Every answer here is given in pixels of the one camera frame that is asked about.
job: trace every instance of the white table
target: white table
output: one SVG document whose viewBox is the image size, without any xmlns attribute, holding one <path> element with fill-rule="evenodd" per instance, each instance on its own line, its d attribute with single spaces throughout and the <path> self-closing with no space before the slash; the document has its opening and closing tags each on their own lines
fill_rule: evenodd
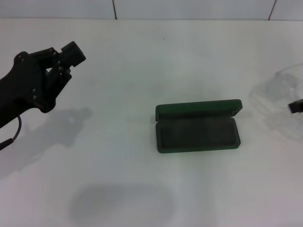
<svg viewBox="0 0 303 227">
<path fill-rule="evenodd" d="M 20 51 L 75 41 L 87 57 L 55 109 L 24 113 L 0 152 L 0 226 L 303 226 L 303 144 L 267 127 L 249 101 L 256 84 L 303 62 L 302 27 L 0 19 L 2 76 Z M 235 98 L 238 149 L 157 152 L 156 105 Z"/>
</svg>

